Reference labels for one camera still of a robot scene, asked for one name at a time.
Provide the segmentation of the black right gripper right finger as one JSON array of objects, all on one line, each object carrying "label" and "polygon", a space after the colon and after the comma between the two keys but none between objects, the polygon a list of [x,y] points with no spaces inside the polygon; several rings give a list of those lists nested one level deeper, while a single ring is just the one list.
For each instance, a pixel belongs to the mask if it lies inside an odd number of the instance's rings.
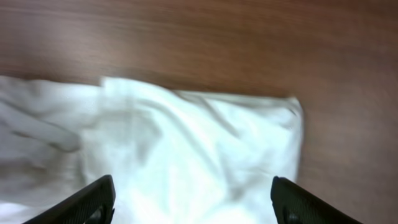
[{"label": "black right gripper right finger", "polygon": [[278,224],[361,224],[284,177],[273,178],[271,200]]}]

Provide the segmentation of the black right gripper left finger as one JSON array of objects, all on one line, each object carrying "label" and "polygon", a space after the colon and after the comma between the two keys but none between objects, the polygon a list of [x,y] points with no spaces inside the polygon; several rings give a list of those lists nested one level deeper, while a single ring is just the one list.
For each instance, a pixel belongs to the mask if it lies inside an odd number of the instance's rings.
[{"label": "black right gripper left finger", "polygon": [[113,178],[104,175],[24,224],[110,224],[115,200]]}]

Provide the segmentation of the white printed t-shirt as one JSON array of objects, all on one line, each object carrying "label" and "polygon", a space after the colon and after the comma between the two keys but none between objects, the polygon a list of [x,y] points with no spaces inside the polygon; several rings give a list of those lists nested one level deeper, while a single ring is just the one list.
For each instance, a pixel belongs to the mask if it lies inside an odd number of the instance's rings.
[{"label": "white printed t-shirt", "polygon": [[1,222],[23,223],[101,176],[115,223],[275,223],[275,176],[295,180],[295,98],[1,77]]}]

